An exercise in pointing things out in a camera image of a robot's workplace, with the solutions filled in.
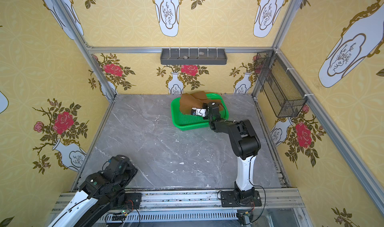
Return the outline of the brown long pants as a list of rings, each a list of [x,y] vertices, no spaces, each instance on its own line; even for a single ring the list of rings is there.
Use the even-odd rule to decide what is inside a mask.
[[[204,91],[198,91],[192,94],[184,93],[180,98],[180,112],[183,115],[191,115],[192,108],[203,108],[204,104],[215,102],[222,104],[220,99],[208,99],[207,94]]]

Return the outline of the green plastic basket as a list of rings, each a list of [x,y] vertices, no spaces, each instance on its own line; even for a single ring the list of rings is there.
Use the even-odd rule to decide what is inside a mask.
[[[208,100],[220,100],[224,109],[220,111],[223,119],[229,118],[229,112],[223,98],[216,93],[207,93]],[[183,115],[180,112],[180,97],[171,102],[171,115],[172,122],[176,128],[181,131],[195,130],[200,128],[208,128],[209,120],[204,120],[202,117],[195,117],[191,115]]]

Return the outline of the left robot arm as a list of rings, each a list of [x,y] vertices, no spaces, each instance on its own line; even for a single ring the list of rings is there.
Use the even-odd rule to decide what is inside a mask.
[[[91,227],[112,209],[140,207],[142,194],[125,190],[138,169],[123,155],[111,157],[107,163],[104,170],[86,178],[50,227]]]

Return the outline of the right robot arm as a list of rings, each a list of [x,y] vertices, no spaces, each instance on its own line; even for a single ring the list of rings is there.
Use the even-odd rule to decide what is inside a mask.
[[[249,203],[260,206],[259,192],[256,191],[252,177],[256,156],[261,149],[261,142],[249,120],[228,121],[221,118],[220,104],[209,102],[207,116],[209,126],[215,133],[229,136],[232,150],[237,157],[237,178],[234,183],[232,199],[239,206]]]

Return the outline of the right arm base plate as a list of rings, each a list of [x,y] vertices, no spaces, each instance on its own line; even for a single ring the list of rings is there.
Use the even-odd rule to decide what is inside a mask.
[[[261,207],[262,201],[258,191],[254,188],[248,191],[220,191],[219,200],[224,208]]]

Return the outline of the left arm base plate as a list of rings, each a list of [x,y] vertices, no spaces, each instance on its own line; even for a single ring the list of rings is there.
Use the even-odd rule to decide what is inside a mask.
[[[120,206],[130,211],[138,210],[140,208],[141,201],[141,193],[124,193],[121,197]]]

